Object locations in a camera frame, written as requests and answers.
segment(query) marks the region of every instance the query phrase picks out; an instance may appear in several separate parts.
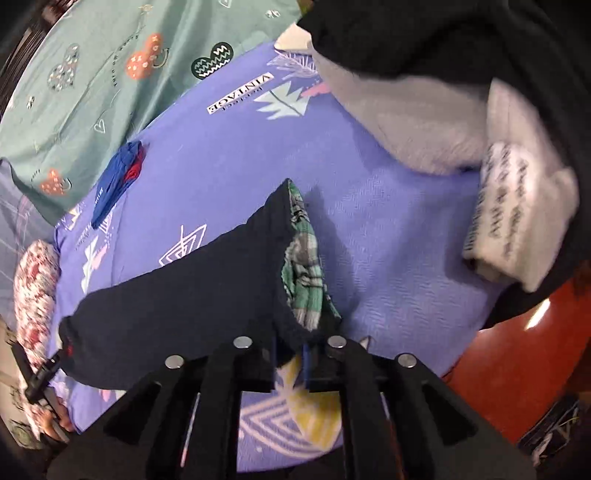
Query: metal bolt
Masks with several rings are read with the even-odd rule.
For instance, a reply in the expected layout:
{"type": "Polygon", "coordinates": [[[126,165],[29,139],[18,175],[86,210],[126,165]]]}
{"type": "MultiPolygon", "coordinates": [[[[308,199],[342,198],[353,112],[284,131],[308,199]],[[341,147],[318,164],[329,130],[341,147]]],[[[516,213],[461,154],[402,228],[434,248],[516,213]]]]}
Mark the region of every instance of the metal bolt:
{"type": "Polygon", "coordinates": [[[410,353],[403,353],[398,357],[398,363],[405,368],[412,368],[417,364],[417,357],[410,353]]]}
{"type": "Polygon", "coordinates": [[[247,336],[236,337],[233,341],[234,346],[239,349],[250,348],[252,339],[247,336]]]}
{"type": "Polygon", "coordinates": [[[181,368],[184,364],[184,358],[180,355],[171,355],[169,356],[164,365],[166,365],[169,369],[174,370],[176,368],[181,368]]]}
{"type": "Polygon", "coordinates": [[[347,340],[340,335],[333,335],[329,338],[328,344],[332,348],[343,348],[345,345],[347,345],[347,340]]]}

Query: black garment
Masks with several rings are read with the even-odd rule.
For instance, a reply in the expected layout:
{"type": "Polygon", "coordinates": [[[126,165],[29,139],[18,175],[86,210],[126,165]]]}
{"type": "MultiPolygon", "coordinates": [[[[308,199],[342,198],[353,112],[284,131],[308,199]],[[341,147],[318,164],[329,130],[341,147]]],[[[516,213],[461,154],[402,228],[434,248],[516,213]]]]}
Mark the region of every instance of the black garment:
{"type": "Polygon", "coordinates": [[[127,390],[170,355],[203,357],[237,336],[270,349],[277,335],[290,354],[329,335],[336,319],[326,302],[314,333],[288,307],[281,270],[296,232],[290,206],[286,180],[244,225],[153,272],[90,293],[60,325],[69,353],[63,371],[93,387],[127,390]]]}
{"type": "Polygon", "coordinates": [[[319,0],[298,23],[319,53],[347,69],[480,85],[496,77],[539,110],[577,175],[580,206],[540,288],[507,288],[486,327],[544,300],[591,248],[591,38],[573,33],[588,25],[563,14],[571,2],[542,3],[544,9],[533,0],[319,0]]]}

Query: blue cloth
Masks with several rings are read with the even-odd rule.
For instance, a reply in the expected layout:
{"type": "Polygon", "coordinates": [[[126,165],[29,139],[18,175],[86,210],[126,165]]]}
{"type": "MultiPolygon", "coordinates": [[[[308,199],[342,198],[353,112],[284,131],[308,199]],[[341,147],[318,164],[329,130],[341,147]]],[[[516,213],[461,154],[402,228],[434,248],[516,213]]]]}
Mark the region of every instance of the blue cloth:
{"type": "Polygon", "coordinates": [[[142,142],[134,141],[123,145],[109,161],[106,170],[96,183],[95,209],[92,212],[90,225],[97,229],[109,214],[113,205],[123,195],[124,191],[134,182],[123,181],[125,174],[133,165],[139,154],[142,142]]]}
{"type": "MultiPolygon", "coordinates": [[[[94,190],[57,226],[54,340],[85,294],[160,268],[244,223],[285,178],[304,197],[343,333],[371,335],[371,353],[414,352],[444,374],[500,293],[462,261],[479,173],[404,167],[327,93],[310,57],[282,56],[272,44],[252,50],[137,139],[150,146],[141,178],[100,228],[89,226],[94,190]]],[[[195,275],[208,280],[208,272],[195,275]]],[[[114,393],[70,383],[68,408],[80,429],[115,401],[114,393]]],[[[241,408],[239,471],[322,454],[290,419],[283,393],[243,393],[241,408]]]]}
{"type": "Polygon", "coordinates": [[[0,158],[0,317],[15,330],[14,274],[35,240],[53,243],[53,227],[12,182],[10,164],[0,158]]]}

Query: red surface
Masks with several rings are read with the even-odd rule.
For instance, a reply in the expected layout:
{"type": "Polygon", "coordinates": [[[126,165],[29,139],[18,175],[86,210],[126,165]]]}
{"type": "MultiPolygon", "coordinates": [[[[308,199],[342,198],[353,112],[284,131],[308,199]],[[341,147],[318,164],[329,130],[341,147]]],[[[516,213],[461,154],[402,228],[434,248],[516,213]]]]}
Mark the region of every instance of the red surface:
{"type": "Polygon", "coordinates": [[[591,297],[575,298],[571,282],[550,296],[538,325],[525,330],[533,313],[479,332],[446,376],[514,443],[562,393],[591,336],[591,297]]]}

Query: red cloth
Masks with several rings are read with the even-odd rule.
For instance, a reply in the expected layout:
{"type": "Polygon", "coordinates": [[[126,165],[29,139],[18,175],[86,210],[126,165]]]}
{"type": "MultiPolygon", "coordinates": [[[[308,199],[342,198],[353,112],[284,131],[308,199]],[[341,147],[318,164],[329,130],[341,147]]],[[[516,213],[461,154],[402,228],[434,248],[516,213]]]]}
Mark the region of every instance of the red cloth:
{"type": "Polygon", "coordinates": [[[142,171],[142,163],[144,162],[144,158],[146,156],[144,148],[140,145],[138,149],[138,155],[135,157],[134,162],[131,164],[129,170],[123,177],[122,183],[125,183],[129,180],[136,180],[139,177],[139,174],[142,171]]]}

